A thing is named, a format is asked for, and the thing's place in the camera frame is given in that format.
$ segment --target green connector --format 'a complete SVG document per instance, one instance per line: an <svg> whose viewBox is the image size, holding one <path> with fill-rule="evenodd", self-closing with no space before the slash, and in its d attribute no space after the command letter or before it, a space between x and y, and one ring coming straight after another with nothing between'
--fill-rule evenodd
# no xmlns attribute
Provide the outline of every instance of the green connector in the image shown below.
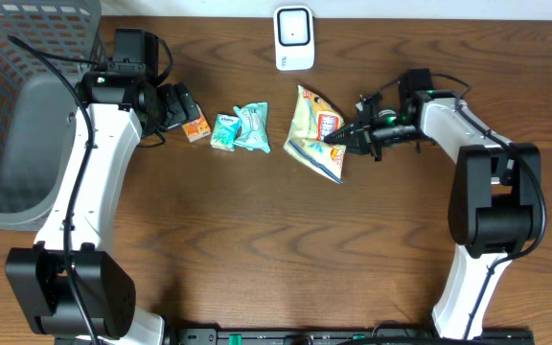
<svg viewBox="0 0 552 345"><path fill-rule="evenodd" d="M242 345L242 336L239 334L229 335L229 345Z"/></svg>

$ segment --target gray plastic basket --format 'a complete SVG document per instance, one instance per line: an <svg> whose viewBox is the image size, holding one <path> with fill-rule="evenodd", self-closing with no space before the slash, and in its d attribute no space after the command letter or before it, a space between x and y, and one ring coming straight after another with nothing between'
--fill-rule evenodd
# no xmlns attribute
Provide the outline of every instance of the gray plastic basket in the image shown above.
<svg viewBox="0 0 552 345"><path fill-rule="evenodd" d="M7 40L40 51L105 60L99 0L0 1L0 229L39 230L69 158L76 106L47 68ZM84 67L51 60L71 82Z"/></svg>

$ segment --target teal package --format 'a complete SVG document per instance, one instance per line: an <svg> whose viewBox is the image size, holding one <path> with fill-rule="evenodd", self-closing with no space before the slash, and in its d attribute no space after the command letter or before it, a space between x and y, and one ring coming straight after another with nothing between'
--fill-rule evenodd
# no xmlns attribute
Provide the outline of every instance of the teal package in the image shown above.
<svg viewBox="0 0 552 345"><path fill-rule="evenodd" d="M248 150L260 149L270 152L267 140L267 103L251 103L243 108L234 106L236 115L240 118L241 134L234 145Z"/></svg>
<svg viewBox="0 0 552 345"><path fill-rule="evenodd" d="M218 115L210 145L215 149L233 151L234 140L240 129L240 119L235 116Z"/></svg>

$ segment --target orange box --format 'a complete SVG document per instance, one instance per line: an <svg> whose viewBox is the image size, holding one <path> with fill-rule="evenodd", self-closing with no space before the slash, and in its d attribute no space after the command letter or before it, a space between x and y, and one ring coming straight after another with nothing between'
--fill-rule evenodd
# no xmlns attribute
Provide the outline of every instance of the orange box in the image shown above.
<svg viewBox="0 0 552 345"><path fill-rule="evenodd" d="M201 111L199 104L196 105L199 110L199 119L182 125L182 129L184 129L184 133L187 134L187 138L189 138L191 143L195 140L206 137L211 133L210 125L208 125L206 118L203 116L203 111Z"/></svg>

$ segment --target food package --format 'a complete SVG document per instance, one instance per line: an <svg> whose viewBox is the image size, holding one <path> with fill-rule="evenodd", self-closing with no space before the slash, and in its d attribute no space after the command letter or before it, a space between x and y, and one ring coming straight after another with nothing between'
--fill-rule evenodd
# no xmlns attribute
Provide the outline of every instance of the food package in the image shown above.
<svg viewBox="0 0 552 345"><path fill-rule="evenodd" d="M342 183L346 147L323 143L326 135L344 126L344 119L325 100L298 85L297 105L285 151L317 173Z"/></svg>
<svg viewBox="0 0 552 345"><path fill-rule="evenodd" d="M241 134L234 145L248 150L261 149L269 153L269 142L265 131L267 103L251 103L243 108L234 106L234 111L241 122Z"/></svg>
<svg viewBox="0 0 552 345"><path fill-rule="evenodd" d="M182 125L182 129L184 129L184 133L187 134L187 138L189 138L191 143L210 135L210 125L208 125L206 118L203 116L203 111L201 111L199 104L197 104L197 110L199 110L199 119Z"/></svg>
<svg viewBox="0 0 552 345"><path fill-rule="evenodd" d="M233 151L234 140L240 129L240 119L235 116L218 115L215 131L210 139L210 145L215 149Z"/></svg>

